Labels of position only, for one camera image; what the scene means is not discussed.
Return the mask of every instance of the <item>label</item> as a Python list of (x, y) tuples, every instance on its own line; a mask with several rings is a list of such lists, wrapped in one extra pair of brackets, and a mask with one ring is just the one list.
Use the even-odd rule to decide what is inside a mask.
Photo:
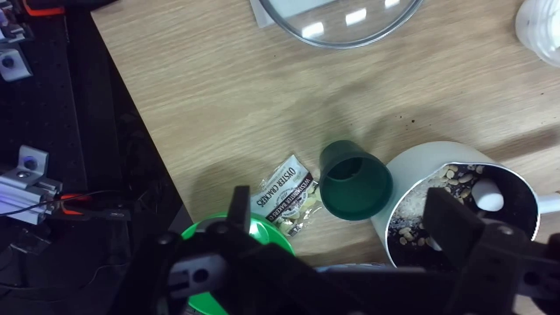
[(250, 211), (274, 223), (283, 235), (295, 235), (318, 204), (316, 181), (290, 157), (250, 199)]

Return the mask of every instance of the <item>green plastic cup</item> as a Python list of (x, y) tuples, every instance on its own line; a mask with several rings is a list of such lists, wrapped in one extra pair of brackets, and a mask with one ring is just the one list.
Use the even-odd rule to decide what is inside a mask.
[(350, 141), (329, 144), (320, 153), (320, 199), (325, 209), (346, 221), (378, 214), (390, 199), (386, 167)]
[[(189, 241), (194, 237), (197, 225), (192, 225), (189, 230), (182, 234), (182, 241)], [(285, 253), (294, 255), (288, 241), (264, 218), (250, 216), (248, 235), (255, 239), (259, 244), (276, 244)], [(203, 315), (227, 315), (227, 312), (213, 300), (210, 293), (194, 295), (189, 298), (189, 307)]]

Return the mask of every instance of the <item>wooden table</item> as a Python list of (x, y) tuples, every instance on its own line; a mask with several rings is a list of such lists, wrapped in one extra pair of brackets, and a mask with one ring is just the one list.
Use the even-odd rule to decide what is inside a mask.
[[(350, 139), (388, 162), (428, 141), (472, 146), (540, 195), (560, 190), (560, 71), (514, 38), (519, 0), (427, 0), (362, 50), (259, 31), (248, 0), (119, 0), (94, 22), (190, 216), (225, 209), (290, 153), (316, 176)], [(544, 218), (539, 239), (560, 230)], [(294, 239), (309, 263), (379, 262), (371, 225), (320, 214)]]

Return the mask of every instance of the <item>screw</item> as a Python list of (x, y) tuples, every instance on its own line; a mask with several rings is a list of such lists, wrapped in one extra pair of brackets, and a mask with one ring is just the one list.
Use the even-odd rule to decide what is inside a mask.
[(512, 230), (509, 227), (498, 227), (497, 230), (507, 237), (512, 235)]
[(14, 62), (14, 59), (5, 57), (5, 59), (1, 59), (1, 66), (3, 66), (5, 69), (14, 69), (14, 67), (15, 67), (15, 62)]

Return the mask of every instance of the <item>black machine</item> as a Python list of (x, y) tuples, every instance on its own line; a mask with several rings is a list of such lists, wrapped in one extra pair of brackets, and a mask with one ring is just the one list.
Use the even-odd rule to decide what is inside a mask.
[(455, 272), (316, 272), (248, 237), (248, 188), (236, 188), (224, 221), (187, 242), (168, 234), (140, 249), (110, 315), (178, 315), (197, 293), (211, 293), (232, 315), (505, 315), (516, 295), (530, 297), (544, 314), (560, 314), (560, 234), (533, 244), (512, 227), (483, 223), (444, 190), (428, 192), (423, 227)]

